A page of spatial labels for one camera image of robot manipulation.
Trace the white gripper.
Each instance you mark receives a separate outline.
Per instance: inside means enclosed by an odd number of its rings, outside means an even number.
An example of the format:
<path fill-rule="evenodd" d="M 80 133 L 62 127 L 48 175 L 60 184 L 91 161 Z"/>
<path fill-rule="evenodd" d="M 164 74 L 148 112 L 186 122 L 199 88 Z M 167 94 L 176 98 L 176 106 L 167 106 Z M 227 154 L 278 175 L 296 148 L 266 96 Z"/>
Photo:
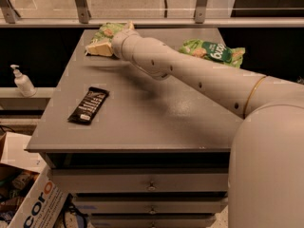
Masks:
<path fill-rule="evenodd" d="M 106 57 L 110 57 L 114 53 L 116 57 L 122 60 L 130 60 L 134 46 L 141 39 L 141 36 L 133 30 L 135 26 L 132 21 L 128 21 L 124 28 L 124 30 L 114 35 L 111 43 L 108 40 L 91 43 L 85 47 L 86 52 L 90 55 Z"/>

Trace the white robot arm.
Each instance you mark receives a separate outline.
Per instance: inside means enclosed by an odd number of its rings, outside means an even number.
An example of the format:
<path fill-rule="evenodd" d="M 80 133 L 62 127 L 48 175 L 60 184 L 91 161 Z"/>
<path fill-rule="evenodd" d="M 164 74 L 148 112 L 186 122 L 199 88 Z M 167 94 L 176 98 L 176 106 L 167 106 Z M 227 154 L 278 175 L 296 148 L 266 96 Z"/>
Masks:
<path fill-rule="evenodd" d="M 101 25 L 85 50 L 116 56 L 155 80 L 174 77 L 239 118 L 230 143 L 228 228 L 304 228 L 301 84 L 175 50 L 132 22 Z"/>

